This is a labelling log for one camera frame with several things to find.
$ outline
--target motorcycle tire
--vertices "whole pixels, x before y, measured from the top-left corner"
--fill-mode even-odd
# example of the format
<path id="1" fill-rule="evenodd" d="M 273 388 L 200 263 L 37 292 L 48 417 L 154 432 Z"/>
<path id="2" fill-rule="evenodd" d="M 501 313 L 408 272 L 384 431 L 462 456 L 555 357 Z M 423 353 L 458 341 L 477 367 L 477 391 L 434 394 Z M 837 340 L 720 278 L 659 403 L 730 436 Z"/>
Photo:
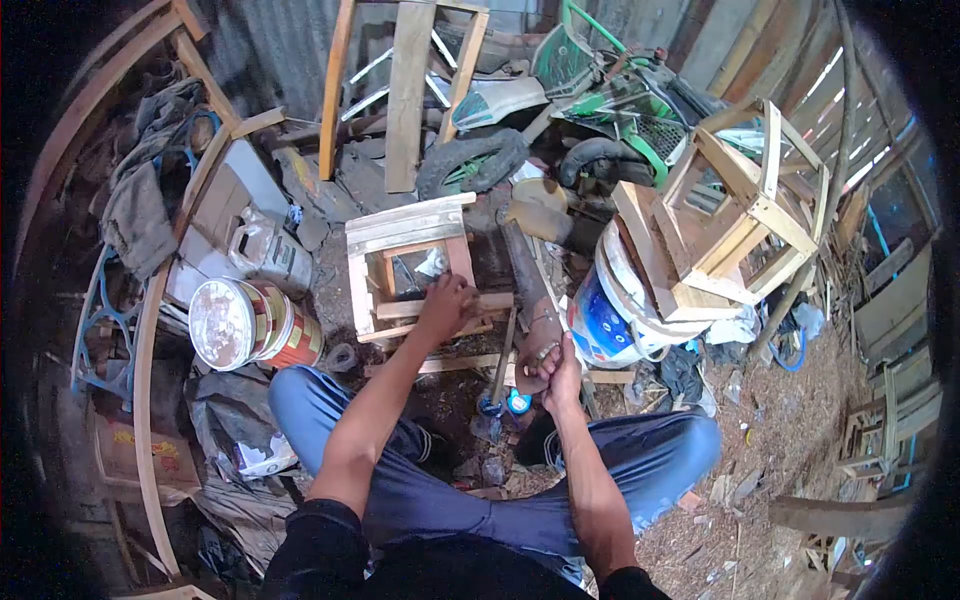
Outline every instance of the motorcycle tire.
<path id="1" fill-rule="evenodd" d="M 459 190 L 445 183 L 464 164 L 490 155 L 472 176 L 460 182 Z M 515 173 L 530 155 L 523 133 L 503 129 L 493 135 L 470 136 L 434 145 L 426 153 L 417 173 L 420 201 L 443 198 L 458 192 L 485 192 Z"/>
<path id="2" fill-rule="evenodd" d="M 582 171 L 591 172 L 599 180 L 654 185 L 650 165 L 634 149 L 608 137 L 585 139 L 571 148 L 558 169 L 560 184 L 572 188 Z"/>

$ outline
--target jeans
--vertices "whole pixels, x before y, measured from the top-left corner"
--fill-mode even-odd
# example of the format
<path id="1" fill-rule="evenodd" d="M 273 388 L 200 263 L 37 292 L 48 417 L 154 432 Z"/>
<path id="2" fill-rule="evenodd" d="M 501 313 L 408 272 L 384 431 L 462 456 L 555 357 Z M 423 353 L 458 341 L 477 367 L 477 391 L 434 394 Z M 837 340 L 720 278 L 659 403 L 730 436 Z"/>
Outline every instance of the jeans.
<path id="1" fill-rule="evenodd" d="M 303 467 L 315 474 L 324 459 L 327 436 L 343 415 L 351 392 L 325 373 L 296 365 L 276 374 L 269 398 L 280 430 Z M 720 456 L 716 422 L 689 413 L 598 420 L 589 424 L 589 432 L 623 493 L 635 533 L 670 510 Z M 467 532 L 528 556 L 529 551 L 557 558 L 583 555 L 565 479 L 520 500 L 477 498 L 417 467 L 425 442 L 420 427 L 401 419 L 373 470 L 362 523 L 374 548 Z"/>

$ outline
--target motorcycle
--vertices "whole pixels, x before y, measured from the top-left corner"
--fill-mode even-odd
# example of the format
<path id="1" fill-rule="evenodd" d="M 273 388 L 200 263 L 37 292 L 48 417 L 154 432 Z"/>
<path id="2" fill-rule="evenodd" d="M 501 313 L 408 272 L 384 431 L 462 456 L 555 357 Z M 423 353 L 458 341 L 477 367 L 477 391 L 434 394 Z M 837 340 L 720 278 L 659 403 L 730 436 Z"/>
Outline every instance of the motorcycle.
<path id="1" fill-rule="evenodd" d="M 573 14 L 615 52 L 591 48 L 575 30 Z M 562 0 L 561 23 L 538 46 L 528 76 L 475 84 L 454 109 L 451 124 L 470 133 L 428 150 L 417 176 L 420 199 L 489 190 L 520 168 L 530 145 L 558 119 L 602 135 L 566 153 L 557 173 L 564 187 L 581 172 L 660 186 L 697 123 L 729 105 L 694 90 L 665 60 L 665 50 L 624 46 L 573 0 Z M 522 132 L 496 127 L 507 115 L 540 105 L 546 106 Z M 756 119 L 717 136 L 747 156 L 762 155 Z"/>

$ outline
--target curved wooden frame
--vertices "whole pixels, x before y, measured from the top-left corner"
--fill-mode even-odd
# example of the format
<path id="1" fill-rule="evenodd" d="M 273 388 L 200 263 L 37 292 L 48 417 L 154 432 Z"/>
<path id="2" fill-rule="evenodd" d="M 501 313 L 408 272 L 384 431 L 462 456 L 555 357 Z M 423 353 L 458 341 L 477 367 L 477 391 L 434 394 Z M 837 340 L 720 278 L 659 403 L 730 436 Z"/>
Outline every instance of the curved wooden frame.
<path id="1" fill-rule="evenodd" d="M 168 5 L 172 7 L 170 11 L 158 14 Z M 85 72 L 92 65 L 102 60 L 123 37 L 140 28 L 145 21 L 148 22 L 142 27 L 141 31 L 130 42 L 117 50 L 80 90 L 40 151 L 27 189 L 26 203 L 24 203 L 20 228 L 17 232 L 13 264 L 14 276 L 19 266 L 20 257 L 23 255 L 28 239 L 30 239 L 31 225 L 34 224 L 33 221 L 37 211 L 42 204 L 50 202 L 64 185 L 68 171 L 67 166 L 75 159 L 92 129 L 89 127 L 90 124 L 87 123 L 87 120 L 101 107 L 110 90 L 154 46 L 176 32 L 181 26 L 185 27 L 195 39 L 203 37 L 208 31 L 204 20 L 190 10 L 187 0 L 155 0 L 127 19 L 87 55 L 80 73 L 71 85 L 76 85 L 76 82 L 83 78 Z M 197 200 L 206 189 L 208 181 L 212 179 L 211 174 L 214 166 L 220 162 L 230 143 L 230 134 L 241 123 L 241 119 L 229 103 L 226 95 L 213 80 L 213 76 L 206 68 L 190 37 L 185 33 L 177 34 L 174 37 L 174 43 L 190 74 L 204 81 L 210 103 L 224 123 L 207 146 L 183 193 L 180 214 L 174 224 L 174 236 L 181 240 L 186 233 Z M 151 279 L 144 299 L 143 310 L 137 323 L 138 328 L 143 328 L 143 335 L 139 336 L 135 348 L 136 361 L 139 364 L 135 365 L 133 371 L 133 430 L 140 489 L 143 494 L 151 535 L 154 538 L 156 551 L 163 566 L 171 579 L 176 580 L 180 577 L 180 568 L 177 565 L 170 538 L 167 535 L 166 524 L 163 521 L 163 514 L 160 510 L 150 430 L 150 376 L 153 366 L 156 321 L 169 272 L 170 261 L 168 260 L 160 267 L 157 275 Z M 195 595 L 200 595 L 196 593 L 194 588 L 183 589 L 194 592 Z"/>

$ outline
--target white plastic container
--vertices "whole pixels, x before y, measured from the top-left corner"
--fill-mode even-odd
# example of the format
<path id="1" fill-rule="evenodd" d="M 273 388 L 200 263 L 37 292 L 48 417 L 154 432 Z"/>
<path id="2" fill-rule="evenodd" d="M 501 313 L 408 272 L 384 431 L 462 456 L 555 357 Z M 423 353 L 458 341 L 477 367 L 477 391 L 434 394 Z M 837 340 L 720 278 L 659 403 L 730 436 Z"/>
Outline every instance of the white plastic container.
<path id="1" fill-rule="evenodd" d="M 240 213 L 244 225 L 230 238 L 228 256 L 247 279 L 266 279 L 291 299 L 310 289 L 313 258 L 273 219 L 251 206 Z"/>

